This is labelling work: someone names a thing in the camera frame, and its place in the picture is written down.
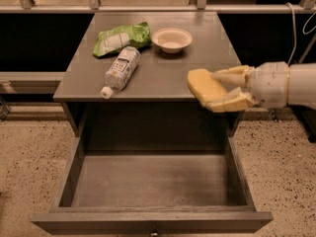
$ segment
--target green chip bag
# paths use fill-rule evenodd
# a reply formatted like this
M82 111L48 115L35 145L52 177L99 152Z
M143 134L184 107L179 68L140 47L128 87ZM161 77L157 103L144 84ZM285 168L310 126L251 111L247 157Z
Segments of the green chip bag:
M107 53L120 52L126 46L140 48L150 44L150 29L147 22L133 26L119 26L99 32L93 55L101 57Z

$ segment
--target plastic bottle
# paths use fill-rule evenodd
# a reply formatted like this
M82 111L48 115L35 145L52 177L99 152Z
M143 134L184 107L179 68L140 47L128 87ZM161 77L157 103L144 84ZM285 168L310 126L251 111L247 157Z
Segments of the plastic bottle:
M106 72L106 86L101 90L101 96L109 99L114 92L121 91L128 83L140 59L140 53L135 47L127 46L118 55L111 68Z

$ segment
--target cable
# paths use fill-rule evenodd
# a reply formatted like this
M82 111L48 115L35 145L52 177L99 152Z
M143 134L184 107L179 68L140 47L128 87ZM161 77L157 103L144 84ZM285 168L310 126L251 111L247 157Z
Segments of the cable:
M312 33L316 29L316 26L315 26L312 30L308 31L307 33L305 32L305 28L306 28L307 24L310 22L310 20L314 17L315 14L316 14L316 12L314 12L313 15L309 17L309 19L306 21L306 23L305 23L305 25L303 27L303 33L306 36L309 35L310 33Z
M286 3L286 5L289 7L289 9L290 9L291 12L292 12L293 35L294 35L294 47L293 47L293 50L292 50L292 54L290 55L289 60L288 60L288 62L287 62L287 65L289 65L290 62L291 62L291 60L292 60L292 57L294 56L294 53L295 53L295 51L296 51L297 36L296 36L296 22L295 22L295 12L294 12L294 9L293 9L291 3Z

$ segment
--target bottle cap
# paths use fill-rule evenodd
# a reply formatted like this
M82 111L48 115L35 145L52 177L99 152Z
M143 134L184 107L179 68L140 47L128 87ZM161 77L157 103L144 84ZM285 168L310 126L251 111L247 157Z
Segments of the bottle cap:
M105 99L109 99L113 94L113 90L110 87L103 87L101 90L101 96Z

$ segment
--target terrazzo floor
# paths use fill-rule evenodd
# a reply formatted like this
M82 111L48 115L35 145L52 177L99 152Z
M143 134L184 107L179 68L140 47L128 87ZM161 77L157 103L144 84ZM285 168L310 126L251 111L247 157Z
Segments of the terrazzo floor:
M49 210L74 135L59 106L22 110L0 122L0 236L49 236L30 218ZM276 115L250 110L234 135L255 206L274 221L255 234L209 236L316 236L316 143L291 109Z

